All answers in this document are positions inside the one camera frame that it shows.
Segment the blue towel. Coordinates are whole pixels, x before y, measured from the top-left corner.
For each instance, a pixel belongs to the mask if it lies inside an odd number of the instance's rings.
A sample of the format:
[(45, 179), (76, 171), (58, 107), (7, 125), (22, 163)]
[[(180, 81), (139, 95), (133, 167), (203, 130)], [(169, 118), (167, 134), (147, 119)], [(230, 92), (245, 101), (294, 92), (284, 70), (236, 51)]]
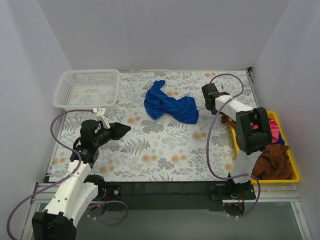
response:
[(165, 80), (156, 80), (145, 95), (144, 107), (149, 116), (157, 120), (169, 114), (183, 124), (196, 124), (199, 111), (195, 99), (191, 96), (179, 99), (168, 96), (161, 90), (165, 83)]

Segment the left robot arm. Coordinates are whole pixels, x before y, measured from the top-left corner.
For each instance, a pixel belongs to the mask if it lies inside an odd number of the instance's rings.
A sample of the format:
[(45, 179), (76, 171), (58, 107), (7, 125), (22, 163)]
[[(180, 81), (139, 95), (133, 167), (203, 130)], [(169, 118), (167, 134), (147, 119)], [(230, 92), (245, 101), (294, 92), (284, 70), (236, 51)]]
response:
[(77, 225), (87, 210), (101, 209), (109, 203), (122, 201), (107, 187), (104, 178), (91, 174), (99, 156), (99, 148), (111, 140), (120, 140), (131, 127), (119, 122), (104, 125), (101, 120), (85, 120), (80, 136), (74, 141), (66, 180), (59, 183), (50, 202), (32, 217), (33, 236), (36, 240), (74, 240)]

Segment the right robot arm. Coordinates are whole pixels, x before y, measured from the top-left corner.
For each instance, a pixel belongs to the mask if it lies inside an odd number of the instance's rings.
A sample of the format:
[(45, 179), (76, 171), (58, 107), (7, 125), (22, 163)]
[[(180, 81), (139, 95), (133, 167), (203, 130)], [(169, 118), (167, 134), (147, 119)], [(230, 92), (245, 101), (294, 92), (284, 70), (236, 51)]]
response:
[(239, 148), (234, 167), (222, 182), (210, 184), (212, 199), (237, 198), (251, 190), (253, 168), (260, 154), (272, 143), (273, 137), (265, 108), (253, 108), (219, 92), (214, 83), (204, 85), (205, 107), (215, 118), (222, 113), (235, 122), (235, 141)]

